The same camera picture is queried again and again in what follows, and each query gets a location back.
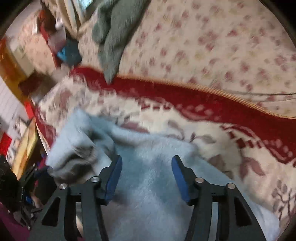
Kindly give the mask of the blue bag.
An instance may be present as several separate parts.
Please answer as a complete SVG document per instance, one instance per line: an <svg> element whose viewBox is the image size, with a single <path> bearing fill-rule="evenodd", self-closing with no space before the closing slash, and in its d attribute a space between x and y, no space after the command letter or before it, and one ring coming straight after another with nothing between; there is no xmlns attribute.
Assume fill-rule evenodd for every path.
<svg viewBox="0 0 296 241"><path fill-rule="evenodd" d="M76 66L82 61L78 49L78 42L67 39L65 46L57 53L57 57L68 66Z"/></svg>

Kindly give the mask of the red cream floral blanket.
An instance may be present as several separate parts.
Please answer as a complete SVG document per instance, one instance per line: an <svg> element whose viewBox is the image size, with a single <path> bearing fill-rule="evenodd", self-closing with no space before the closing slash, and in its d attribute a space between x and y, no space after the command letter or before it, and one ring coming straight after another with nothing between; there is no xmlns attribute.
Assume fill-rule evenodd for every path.
<svg viewBox="0 0 296 241"><path fill-rule="evenodd" d="M38 104L36 124L46 150L75 108L195 144L203 158L271 210L282 231L295 227L294 117L192 84L128 76L107 84L101 73L80 67Z"/></svg>

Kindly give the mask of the dark grey-green garment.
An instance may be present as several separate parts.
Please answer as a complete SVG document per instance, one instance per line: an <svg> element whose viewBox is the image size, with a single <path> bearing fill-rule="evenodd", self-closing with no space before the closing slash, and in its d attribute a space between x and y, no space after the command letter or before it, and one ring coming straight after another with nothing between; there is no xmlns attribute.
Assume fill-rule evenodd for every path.
<svg viewBox="0 0 296 241"><path fill-rule="evenodd" d="M142 20L150 1L102 1L97 7L97 21L92 40L98 45L98 59L106 83L119 70L126 45Z"/></svg>

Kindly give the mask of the beige curtain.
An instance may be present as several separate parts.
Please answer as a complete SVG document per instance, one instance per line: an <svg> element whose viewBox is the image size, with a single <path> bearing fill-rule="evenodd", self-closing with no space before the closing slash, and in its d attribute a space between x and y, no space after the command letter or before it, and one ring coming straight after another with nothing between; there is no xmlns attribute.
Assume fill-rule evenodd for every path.
<svg viewBox="0 0 296 241"><path fill-rule="evenodd" d="M82 28L93 13L96 1L53 0L42 1L56 19L61 19L71 37L79 39Z"/></svg>

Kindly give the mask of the small-flower print quilt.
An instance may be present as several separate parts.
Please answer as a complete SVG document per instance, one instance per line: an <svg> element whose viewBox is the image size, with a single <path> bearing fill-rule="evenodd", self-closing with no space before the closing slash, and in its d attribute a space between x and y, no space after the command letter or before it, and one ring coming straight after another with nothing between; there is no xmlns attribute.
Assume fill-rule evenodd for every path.
<svg viewBox="0 0 296 241"><path fill-rule="evenodd" d="M118 73L220 89L295 116L295 46L259 1L151 1Z"/></svg>

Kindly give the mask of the light grey fleece pants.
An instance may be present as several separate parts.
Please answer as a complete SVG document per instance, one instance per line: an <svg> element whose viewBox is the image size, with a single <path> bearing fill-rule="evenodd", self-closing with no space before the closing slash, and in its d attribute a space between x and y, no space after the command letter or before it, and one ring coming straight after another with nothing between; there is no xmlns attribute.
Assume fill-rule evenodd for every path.
<svg viewBox="0 0 296 241"><path fill-rule="evenodd" d="M60 183L85 182L116 156L123 168L112 202L103 209L110 240L184 240L192 209L181 199L171 160L211 184L230 179L203 160L190 143L121 128L75 110L51 147L46 164Z"/></svg>

